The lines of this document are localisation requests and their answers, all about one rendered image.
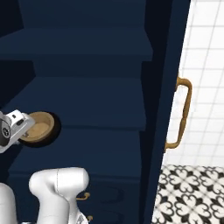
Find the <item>navy open cabinet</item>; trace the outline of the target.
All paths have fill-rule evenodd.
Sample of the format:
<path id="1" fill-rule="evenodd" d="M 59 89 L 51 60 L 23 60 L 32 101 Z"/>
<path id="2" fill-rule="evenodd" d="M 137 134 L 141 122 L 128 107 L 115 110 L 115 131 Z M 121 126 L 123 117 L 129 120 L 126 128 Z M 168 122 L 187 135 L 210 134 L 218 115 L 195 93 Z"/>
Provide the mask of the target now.
<path id="1" fill-rule="evenodd" d="M 28 181 L 71 166 L 92 179 L 142 183 L 142 67 L 153 50 L 147 0 L 0 0 L 0 109 L 60 121 L 49 144 L 13 146 L 0 167 L 21 221 L 37 218 Z"/>

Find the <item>small wooden bowl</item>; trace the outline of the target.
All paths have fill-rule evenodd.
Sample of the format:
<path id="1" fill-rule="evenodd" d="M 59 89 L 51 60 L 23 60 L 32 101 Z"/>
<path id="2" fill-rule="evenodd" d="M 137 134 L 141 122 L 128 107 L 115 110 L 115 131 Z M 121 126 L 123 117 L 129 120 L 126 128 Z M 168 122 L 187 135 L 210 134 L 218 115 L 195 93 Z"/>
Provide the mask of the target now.
<path id="1" fill-rule="evenodd" d="M 53 116 L 48 112 L 33 112 L 30 117 L 34 120 L 34 125 L 28 129 L 19 140 L 26 143 L 40 143 L 50 136 L 55 124 Z"/>

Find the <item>navy cabinet door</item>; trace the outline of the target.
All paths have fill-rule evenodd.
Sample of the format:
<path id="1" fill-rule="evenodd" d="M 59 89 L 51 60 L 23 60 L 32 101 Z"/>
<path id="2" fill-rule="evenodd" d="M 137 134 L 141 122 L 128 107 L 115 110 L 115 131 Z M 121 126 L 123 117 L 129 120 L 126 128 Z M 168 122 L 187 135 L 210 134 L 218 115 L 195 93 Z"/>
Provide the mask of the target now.
<path id="1" fill-rule="evenodd" d="M 189 7 L 190 0 L 146 1 L 144 28 L 153 56 L 142 67 L 146 128 L 140 134 L 141 224 L 151 224 Z"/>

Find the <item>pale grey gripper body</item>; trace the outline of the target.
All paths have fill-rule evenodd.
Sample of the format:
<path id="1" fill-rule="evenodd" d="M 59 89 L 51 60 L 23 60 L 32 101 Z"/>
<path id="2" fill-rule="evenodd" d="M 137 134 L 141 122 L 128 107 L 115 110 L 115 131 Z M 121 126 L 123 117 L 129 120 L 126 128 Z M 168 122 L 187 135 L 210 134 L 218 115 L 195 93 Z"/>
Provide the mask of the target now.
<path id="1" fill-rule="evenodd" d="M 29 115 L 24 113 L 13 113 L 11 118 L 11 138 L 10 142 L 14 144 L 22 135 L 24 135 L 35 121 Z"/>

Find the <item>navy drawer front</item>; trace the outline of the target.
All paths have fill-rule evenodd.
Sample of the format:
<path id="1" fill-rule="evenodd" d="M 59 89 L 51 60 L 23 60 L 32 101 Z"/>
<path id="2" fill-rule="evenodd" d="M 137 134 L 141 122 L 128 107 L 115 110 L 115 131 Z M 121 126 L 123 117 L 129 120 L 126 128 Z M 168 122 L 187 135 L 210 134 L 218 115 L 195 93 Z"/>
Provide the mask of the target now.
<path id="1" fill-rule="evenodd" d="M 90 224 L 138 224 L 139 183 L 133 180 L 92 179 L 87 188 L 90 197 L 78 206 L 92 215 Z"/>

